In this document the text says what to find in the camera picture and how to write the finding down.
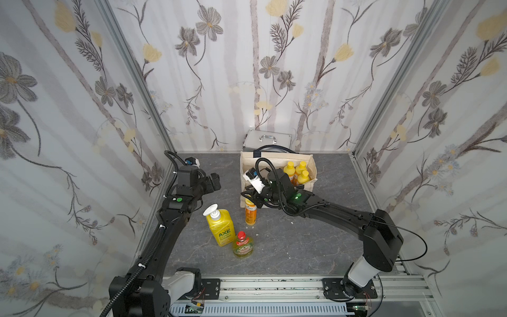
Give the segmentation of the green soap bottle red cap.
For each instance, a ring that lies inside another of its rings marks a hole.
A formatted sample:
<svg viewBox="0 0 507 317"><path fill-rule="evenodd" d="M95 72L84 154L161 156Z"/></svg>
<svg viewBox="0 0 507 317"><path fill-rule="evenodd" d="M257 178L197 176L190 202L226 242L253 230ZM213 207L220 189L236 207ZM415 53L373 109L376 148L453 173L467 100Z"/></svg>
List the green soap bottle red cap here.
<svg viewBox="0 0 507 317"><path fill-rule="evenodd" d="M233 245L233 254L239 258L247 257L253 252L253 245L252 238L244 231L240 231L236 235L236 240Z"/></svg>

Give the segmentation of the orange soap bottle yellow cap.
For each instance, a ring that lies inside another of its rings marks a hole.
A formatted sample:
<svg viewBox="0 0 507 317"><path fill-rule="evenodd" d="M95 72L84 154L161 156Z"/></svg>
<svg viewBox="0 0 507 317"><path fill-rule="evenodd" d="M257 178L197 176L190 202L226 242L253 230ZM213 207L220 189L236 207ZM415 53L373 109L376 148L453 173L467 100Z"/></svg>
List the orange soap bottle yellow cap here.
<svg viewBox="0 0 507 317"><path fill-rule="evenodd" d="M305 170L307 170L307 162L306 161L299 162L298 166L295 168L294 176L298 177Z"/></svg>
<svg viewBox="0 0 507 317"><path fill-rule="evenodd" d="M293 161L289 161L285 167L283 168L283 172L289 177L290 181L293 181L293 178L295 176L295 166Z"/></svg>
<svg viewBox="0 0 507 317"><path fill-rule="evenodd" d="M256 224L257 220L257 206L249 199L245 199L245 222L249 226Z"/></svg>
<svg viewBox="0 0 507 317"><path fill-rule="evenodd" d="M297 178L297 185L304 185L310 181L310 173L307 170L303 170Z"/></svg>

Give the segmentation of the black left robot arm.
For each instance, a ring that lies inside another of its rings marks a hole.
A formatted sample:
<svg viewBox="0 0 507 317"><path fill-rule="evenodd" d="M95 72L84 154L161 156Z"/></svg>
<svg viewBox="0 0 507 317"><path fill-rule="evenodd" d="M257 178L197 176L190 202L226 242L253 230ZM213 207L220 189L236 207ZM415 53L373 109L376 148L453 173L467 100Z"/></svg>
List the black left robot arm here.
<svg viewBox="0 0 507 317"><path fill-rule="evenodd" d="M170 316L173 301L198 291L198 269L177 271L173 290L165 289L162 280L172 250L198 202L220 188L217 173L207 175L195 165L178 169L156 212L158 227L128 273L113 278L110 300L101 316Z"/></svg>

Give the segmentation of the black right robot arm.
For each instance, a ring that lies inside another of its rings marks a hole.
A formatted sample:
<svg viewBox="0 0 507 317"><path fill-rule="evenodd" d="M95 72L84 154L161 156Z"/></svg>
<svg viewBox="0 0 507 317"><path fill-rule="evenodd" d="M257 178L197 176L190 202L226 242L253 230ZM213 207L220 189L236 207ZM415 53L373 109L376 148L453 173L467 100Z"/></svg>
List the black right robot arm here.
<svg viewBox="0 0 507 317"><path fill-rule="evenodd" d="M401 231L389 214L359 211L329 202L301 185L293 185L282 169L265 157L241 168L246 188L241 192L258 208L279 209L291 217L323 221L355 235L363 243L363 255L351 264L330 300L347 302L365 293L380 272L391 272L404 244Z"/></svg>

